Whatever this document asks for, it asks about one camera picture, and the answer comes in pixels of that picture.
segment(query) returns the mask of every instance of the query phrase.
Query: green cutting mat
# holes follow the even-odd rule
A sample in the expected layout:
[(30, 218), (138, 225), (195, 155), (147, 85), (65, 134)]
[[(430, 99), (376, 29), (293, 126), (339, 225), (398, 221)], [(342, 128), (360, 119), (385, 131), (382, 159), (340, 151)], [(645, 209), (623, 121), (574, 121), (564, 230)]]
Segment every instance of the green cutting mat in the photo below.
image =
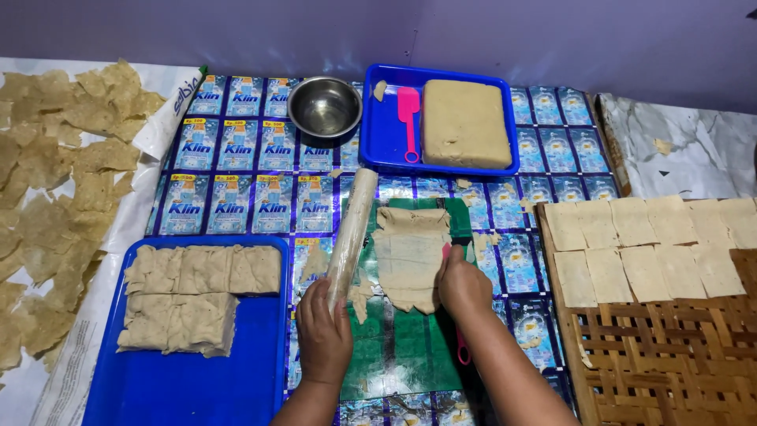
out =
[[(342, 201), (342, 211), (347, 200)], [(376, 209), (373, 203), (368, 222), (366, 243), (360, 253), (358, 266), (368, 278), (378, 282), (378, 265), (371, 234), (376, 229)], [(450, 235), (453, 243), (467, 250), (472, 240), (468, 207), (461, 199), (390, 199), (389, 207), (416, 210), (445, 208), (450, 214)], [(354, 285), (360, 279), (355, 274)], [(368, 300), (368, 318), (358, 324), (352, 303), (348, 303), (354, 349), (352, 362), (341, 388), (341, 399), (371, 399), (394, 394), (421, 393), (432, 390), (461, 389), (461, 377), (470, 374), (472, 366), (457, 361), (455, 324), (439, 308), (432, 315), (413, 309), (396, 310), (384, 296)]]

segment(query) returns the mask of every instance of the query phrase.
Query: pink silicone spatula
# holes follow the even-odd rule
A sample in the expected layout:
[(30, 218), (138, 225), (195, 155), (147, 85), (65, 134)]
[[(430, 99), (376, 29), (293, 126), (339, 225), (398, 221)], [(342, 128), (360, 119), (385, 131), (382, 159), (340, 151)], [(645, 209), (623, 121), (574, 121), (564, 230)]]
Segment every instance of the pink silicone spatula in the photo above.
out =
[(412, 87), (400, 87), (397, 89), (397, 115), (400, 121), (407, 127), (407, 152), (405, 161), (417, 163), (419, 160), (416, 152), (416, 133), (413, 129), (413, 114), (421, 110), (421, 96)]
[[(452, 246), (449, 243), (444, 244), (444, 247), (441, 248), (441, 257), (449, 257), (451, 249)], [(466, 340), (463, 339), (463, 334), (460, 333), (460, 329), (456, 325), (455, 331), (457, 332), (457, 359), (459, 359), (460, 364), (468, 365), (471, 363), (471, 353), (468, 351), (468, 343), (466, 343)], [(463, 358), (463, 349), (466, 350), (465, 358)]]

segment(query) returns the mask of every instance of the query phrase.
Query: woven bamboo mat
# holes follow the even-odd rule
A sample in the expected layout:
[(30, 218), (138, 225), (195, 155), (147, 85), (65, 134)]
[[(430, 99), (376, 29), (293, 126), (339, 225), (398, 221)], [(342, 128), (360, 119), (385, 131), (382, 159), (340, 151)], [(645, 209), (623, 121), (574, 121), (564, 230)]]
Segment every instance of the woven bamboo mat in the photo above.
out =
[(757, 249), (731, 250), (746, 296), (566, 308), (545, 205), (535, 208), (582, 423), (757, 424)]

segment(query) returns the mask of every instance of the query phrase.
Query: blue tray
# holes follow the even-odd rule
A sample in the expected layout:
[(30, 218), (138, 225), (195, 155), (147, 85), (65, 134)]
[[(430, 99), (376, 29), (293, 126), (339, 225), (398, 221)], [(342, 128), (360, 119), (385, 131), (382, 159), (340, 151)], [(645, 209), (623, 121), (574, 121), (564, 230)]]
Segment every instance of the blue tray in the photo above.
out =
[[(143, 245), (273, 246), (282, 254), (279, 297), (240, 297), (231, 356), (134, 351), (116, 353), (126, 314), (123, 270)], [(289, 247), (274, 236), (145, 238), (123, 259), (84, 413), (85, 426), (268, 424), (284, 397), (284, 336)]]
[[(405, 123), (397, 117), (397, 88), (413, 87), (423, 94), (423, 85), (429, 80), (457, 80), (487, 84), (502, 90), (502, 106), (505, 111), (505, 130), (510, 144), (512, 164), (505, 169), (452, 168), (434, 164), (405, 161), (407, 151), (407, 132)], [(384, 80), (387, 88), (384, 98), (379, 102), (373, 98), (375, 85)], [(420, 143), (421, 114), (413, 115), (416, 134), (416, 152), (422, 155)], [(482, 176), (513, 176), (520, 168), (516, 119), (512, 112), (510, 86), (505, 80), (474, 74), (454, 73), (451, 71), (429, 70), (416, 67), (374, 64), (366, 71), (363, 87), (363, 124), (360, 129), (360, 158), (379, 172), (399, 172), (404, 174), (444, 173), (477, 174)]]

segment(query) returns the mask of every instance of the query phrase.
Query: hand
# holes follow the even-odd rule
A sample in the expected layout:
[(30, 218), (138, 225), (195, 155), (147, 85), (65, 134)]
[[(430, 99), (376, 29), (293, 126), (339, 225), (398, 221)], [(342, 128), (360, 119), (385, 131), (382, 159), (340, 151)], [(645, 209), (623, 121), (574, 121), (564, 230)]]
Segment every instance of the hand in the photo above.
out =
[(329, 278), (310, 285), (297, 305), (297, 333), (300, 343), (302, 381), (341, 388), (352, 359), (352, 328), (347, 300), (334, 307), (334, 319), (326, 305)]
[(441, 304), (457, 324), (491, 311), (491, 281), (463, 258), (463, 247), (452, 246), (436, 273)]

